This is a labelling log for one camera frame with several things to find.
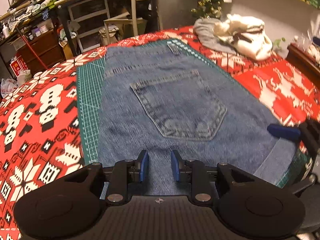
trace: white container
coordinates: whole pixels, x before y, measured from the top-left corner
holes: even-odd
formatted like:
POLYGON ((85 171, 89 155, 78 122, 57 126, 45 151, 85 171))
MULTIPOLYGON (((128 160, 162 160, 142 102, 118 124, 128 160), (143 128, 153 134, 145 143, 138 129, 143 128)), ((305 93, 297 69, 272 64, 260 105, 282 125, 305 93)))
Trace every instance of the white container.
POLYGON ((49 30, 48 30, 47 25, 41 26, 41 27, 40 27, 40 31, 41 31, 42 34, 48 32, 49 30))
POLYGON ((7 27, 7 25, 4 25, 2 32, 5 38, 8 38, 10 36, 9 28, 7 27))

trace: white knit fabric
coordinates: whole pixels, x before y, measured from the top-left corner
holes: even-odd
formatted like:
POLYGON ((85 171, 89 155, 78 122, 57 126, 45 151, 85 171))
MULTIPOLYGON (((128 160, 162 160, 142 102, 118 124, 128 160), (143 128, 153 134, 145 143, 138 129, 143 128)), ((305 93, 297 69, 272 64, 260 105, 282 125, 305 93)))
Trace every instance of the white knit fabric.
POLYGON ((228 14, 227 20, 216 23, 212 30, 216 37, 232 45, 240 54, 254 60, 264 60, 271 56, 272 42, 264 31, 264 22, 260 19, 228 14), (237 33, 241 33, 251 42, 234 40, 237 33))

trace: christmas tree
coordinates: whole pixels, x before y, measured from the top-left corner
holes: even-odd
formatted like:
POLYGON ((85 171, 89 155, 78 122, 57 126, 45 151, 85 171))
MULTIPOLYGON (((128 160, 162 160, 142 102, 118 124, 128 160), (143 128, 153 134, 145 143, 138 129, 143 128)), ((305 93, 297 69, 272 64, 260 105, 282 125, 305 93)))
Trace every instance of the christmas tree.
POLYGON ((221 17, 222 0, 202 0, 198 2, 198 8, 192 9, 193 17, 218 18, 221 17))

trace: white cloth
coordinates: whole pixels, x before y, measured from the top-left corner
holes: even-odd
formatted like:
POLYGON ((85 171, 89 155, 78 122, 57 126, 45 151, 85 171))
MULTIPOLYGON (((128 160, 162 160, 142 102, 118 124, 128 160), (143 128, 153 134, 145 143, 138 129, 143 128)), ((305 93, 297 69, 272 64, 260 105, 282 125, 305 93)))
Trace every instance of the white cloth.
POLYGON ((227 20, 215 23, 212 30, 216 37, 232 45, 240 54, 254 60, 264 60, 271 56, 272 42, 260 19, 228 14, 227 20))
POLYGON ((320 38, 320 13, 315 11, 311 15, 310 27, 308 29, 308 38, 312 41, 312 38, 316 36, 320 38))

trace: denim jeans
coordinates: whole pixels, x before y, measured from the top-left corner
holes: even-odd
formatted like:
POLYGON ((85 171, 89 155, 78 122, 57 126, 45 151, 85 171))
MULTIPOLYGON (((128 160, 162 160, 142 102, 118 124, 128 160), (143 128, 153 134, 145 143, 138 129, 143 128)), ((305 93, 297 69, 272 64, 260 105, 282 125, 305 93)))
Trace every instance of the denim jeans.
POLYGON ((174 42, 108 49, 99 161, 113 166, 148 150, 148 179, 138 194, 188 193, 173 179, 172 150, 184 159, 207 166, 227 162, 278 183, 296 146, 268 133, 276 118, 218 66, 174 42))

